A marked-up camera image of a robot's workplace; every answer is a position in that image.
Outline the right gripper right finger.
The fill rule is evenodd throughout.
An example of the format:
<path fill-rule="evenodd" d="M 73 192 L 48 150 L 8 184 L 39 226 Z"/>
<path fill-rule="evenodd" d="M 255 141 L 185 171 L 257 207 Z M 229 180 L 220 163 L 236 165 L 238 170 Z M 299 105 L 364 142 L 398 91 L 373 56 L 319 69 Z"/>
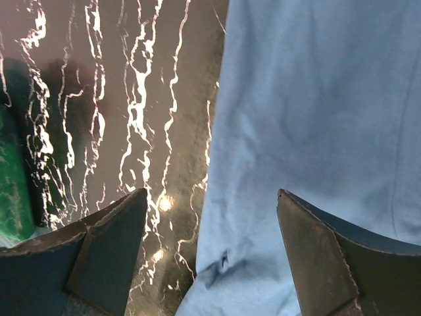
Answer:
<path fill-rule="evenodd" d="M 278 220 L 302 315 L 419 315 L 420 246 L 333 216 L 286 190 Z"/>

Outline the blue t shirt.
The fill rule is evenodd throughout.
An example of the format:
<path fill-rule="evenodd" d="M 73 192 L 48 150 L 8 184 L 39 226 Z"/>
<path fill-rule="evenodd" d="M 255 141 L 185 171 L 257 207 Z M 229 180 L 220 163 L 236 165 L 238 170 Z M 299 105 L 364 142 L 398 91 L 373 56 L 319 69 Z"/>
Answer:
<path fill-rule="evenodd" d="M 298 315 L 288 190 L 420 243 L 420 2 L 230 1 L 197 276 L 178 315 Z"/>

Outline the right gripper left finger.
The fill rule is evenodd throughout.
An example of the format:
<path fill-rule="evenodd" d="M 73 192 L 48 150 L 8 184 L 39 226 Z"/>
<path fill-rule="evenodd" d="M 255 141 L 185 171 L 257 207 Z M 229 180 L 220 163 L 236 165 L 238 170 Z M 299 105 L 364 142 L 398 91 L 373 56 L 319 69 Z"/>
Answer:
<path fill-rule="evenodd" d="M 147 190 L 58 230 L 1 248 L 2 315 L 123 315 Z"/>

